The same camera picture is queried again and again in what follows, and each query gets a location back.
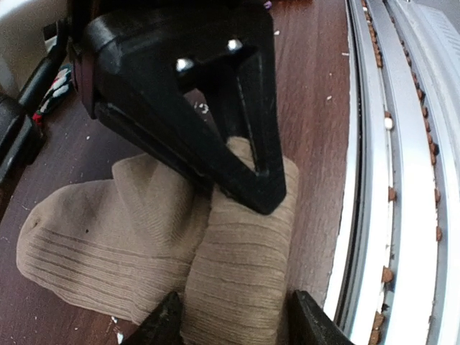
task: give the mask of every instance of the wooden floor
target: wooden floor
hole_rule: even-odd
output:
[[[289,286],[321,303],[331,271],[344,189],[349,66],[344,0],[286,1],[272,13],[278,108],[285,155],[301,171]],[[110,178],[111,165],[138,149],[71,98],[49,123],[50,138],[26,169],[0,224],[0,344],[114,345],[134,327],[65,304],[16,269],[19,230],[36,203],[69,183]]]

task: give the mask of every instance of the brown sock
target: brown sock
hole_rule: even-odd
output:
[[[17,267],[70,304],[141,323],[168,292],[183,292],[209,200],[147,155],[113,174],[41,202],[19,236]]]
[[[250,166],[243,139],[230,148]],[[298,192],[298,169],[285,160],[287,196],[262,216],[215,189],[209,225],[185,286],[187,344],[276,344]]]

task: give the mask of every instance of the dark brown wooden surface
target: dark brown wooden surface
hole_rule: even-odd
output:
[[[278,109],[285,154],[301,171],[289,286],[324,299],[331,271],[348,134],[349,66],[343,0],[275,3]],[[69,183],[111,177],[111,165],[138,153],[75,98],[48,122],[50,138],[20,180],[0,224],[0,344],[113,345],[133,325],[65,304],[16,269],[16,242],[30,210]]]

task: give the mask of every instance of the silver screw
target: silver screw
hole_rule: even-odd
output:
[[[194,65],[195,64],[193,63],[191,59],[184,57],[176,61],[175,70],[178,71],[179,73],[182,73],[187,70],[190,70]]]
[[[227,43],[227,49],[229,50],[229,52],[236,52],[242,48],[243,44],[240,40],[229,40],[229,43]]]

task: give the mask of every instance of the black plastic part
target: black plastic part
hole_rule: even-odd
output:
[[[106,126],[199,185],[217,183],[269,214],[286,194],[272,29],[255,5],[115,11],[92,21],[75,49],[76,87]],[[243,47],[229,51],[236,38]],[[194,67],[177,72],[179,58]],[[194,88],[221,136],[185,100]],[[226,147],[230,136],[249,140],[255,172]]]
[[[57,42],[26,82],[19,94],[21,104],[29,114],[38,109],[43,97],[58,74],[60,66],[67,56],[68,28],[65,20],[57,23]]]
[[[24,108],[0,94],[0,184],[13,169],[31,164],[43,142],[42,132]]]
[[[122,345],[182,345],[182,309],[179,295],[170,293]]]
[[[305,291],[289,300],[290,343],[294,345],[353,345]]]

